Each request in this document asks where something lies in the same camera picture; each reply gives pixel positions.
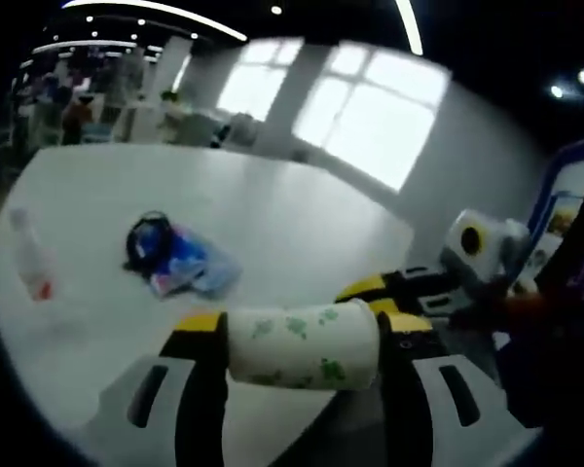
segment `bright window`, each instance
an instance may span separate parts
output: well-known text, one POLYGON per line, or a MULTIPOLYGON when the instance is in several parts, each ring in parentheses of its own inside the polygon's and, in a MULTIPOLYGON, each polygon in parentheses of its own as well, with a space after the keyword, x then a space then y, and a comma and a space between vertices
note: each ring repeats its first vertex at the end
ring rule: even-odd
POLYGON ((336 48, 294 134, 400 190, 449 82, 441 68, 357 45, 336 48))
POLYGON ((264 121, 302 44, 301 40, 252 41, 240 54, 217 107, 264 121))

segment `ceiling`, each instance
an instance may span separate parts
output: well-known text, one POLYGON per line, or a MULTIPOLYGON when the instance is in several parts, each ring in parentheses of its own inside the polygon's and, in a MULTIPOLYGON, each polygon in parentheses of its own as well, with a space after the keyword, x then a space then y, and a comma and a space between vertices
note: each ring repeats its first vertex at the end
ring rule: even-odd
MULTIPOLYGON (((219 21, 249 39, 303 36, 335 44, 367 42, 409 50, 393 0, 164 0, 167 5, 219 21), (271 6, 282 7, 275 16, 271 6)), ((454 79, 504 108, 549 152, 584 137, 584 99, 555 99, 559 79, 576 83, 584 67, 584 0, 511 1, 411 0, 423 56, 452 70, 454 79)), ((163 46, 170 35, 198 33, 195 53, 241 44, 208 26, 166 13, 111 5, 64 9, 35 38, 33 47, 90 39, 163 46), (94 16, 92 23, 86 16, 94 16), (147 23, 139 26, 136 21, 147 23)))

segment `paper cup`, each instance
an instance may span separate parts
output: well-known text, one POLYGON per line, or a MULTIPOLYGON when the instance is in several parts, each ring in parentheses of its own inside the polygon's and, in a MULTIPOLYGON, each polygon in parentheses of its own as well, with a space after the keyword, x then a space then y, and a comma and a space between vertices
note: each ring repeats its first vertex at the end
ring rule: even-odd
POLYGON ((362 389, 379 364, 379 328, 360 301, 228 312, 229 370, 238 381, 303 389, 362 389))

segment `white table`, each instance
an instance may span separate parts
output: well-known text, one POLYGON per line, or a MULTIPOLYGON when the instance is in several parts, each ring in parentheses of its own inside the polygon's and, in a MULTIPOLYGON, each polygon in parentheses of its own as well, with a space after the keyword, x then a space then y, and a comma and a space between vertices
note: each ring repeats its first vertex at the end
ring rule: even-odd
MULTIPOLYGON (((191 307, 329 303, 350 282, 401 267, 412 239, 404 222, 315 167, 163 145, 45 149, 0 213, 0 333, 37 407, 68 431, 191 307), (51 251, 59 283, 46 304, 29 301, 18 281, 13 206, 30 210, 51 251), (160 301, 122 270, 126 233, 150 209, 239 260, 242 276, 222 304, 192 294, 160 301)), ((271 463, 332 396, 230 381, 226 465, 271 463)))

